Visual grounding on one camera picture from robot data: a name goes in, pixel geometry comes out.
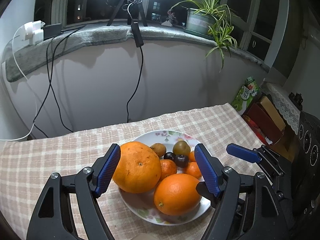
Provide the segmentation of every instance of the plaid tablecloth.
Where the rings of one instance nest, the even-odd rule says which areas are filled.
[[[229,105],[164,114],[144,121],[118,124],[75,132],[65,136],[26,142],[7,142],[0,155],[0,210],[21,239],[27,235],[29,221],[41,190],[53,172],[75,174],[103,156],[112,143],[123,144],[138,135],[158,129],[179,130],[202,142],[222,164],[240,173],[254,175],[260,169],[228,155],[227,144],[247,148],[261,143],[239,114]],[[71,195],[73,215],[79,237],[87,239],[75,195]],[[133,214],[111,182],[98,199],[104,218],[115,239],[131,239],[138,233],[151,233],[162,239],[200,239],[211,217],[210,208],[198,219],[181,226],[159,226]]]

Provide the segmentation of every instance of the white plate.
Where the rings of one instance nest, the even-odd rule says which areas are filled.
[[[151,131],[134,139],[134,141],[142,142],[148,146],[154,143],[162,143],[166,146],[167,152],[172,152],[174,144],[179,140],[186,141],[190,145],[191,151],[200,143],[187,134],[172,130]],[[178,167],[177,173],[182,173],[182,169]],[[168,216],[161,213],[155,207],[153,203],[154,189],[141,194],[132,194],[119,188],[119,192],[127,207],[138,217],[153,224],[163,226],[176,226],[188,223],[200,217],[210,207],[210,201],[202,197],[199,205],[193,211],[183,216]]]

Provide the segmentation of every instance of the plate of fruit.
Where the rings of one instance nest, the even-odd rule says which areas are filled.
[[[113,175],[122,200],[140,218],[163,226],[182,225],[210,207],[196,185],[204,181],[194,148],[200,143],[174,130],[156,130],[121,145]]]

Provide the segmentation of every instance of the green plant pot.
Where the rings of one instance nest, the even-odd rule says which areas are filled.
[[[194,14],[195,11],[196,9],[188,9],[186,28],[193,32],[208,35],[208,25],[214,24],[215,20],[211,15],[201,15],[200,13]]]

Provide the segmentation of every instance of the small orange fruit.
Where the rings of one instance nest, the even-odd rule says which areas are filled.
[[[189,163],[188,166],[183,169],[183,173],[189,174],[196,179],[200,179],[202,177],[201,171],[196,162]]]
[[[151,190],[161,176],[158,155],[147,145],[128,142],[120,146],[121,157],[113,181],[122,190],[143,193]]]
[[[170,216],[181,216],[193,210],[201,196],[196,190],[199,181],[183,173],[166,177],[156,187],[153,202],[157,209]]]
[[[190,162],[195,162],[196,159],[195,159],[195,151],[192,151],[189,155],[189,161]]]
[[[162,172],[159,181],[177,173],[177,165],[172,160],[160,160],[160,163]]]

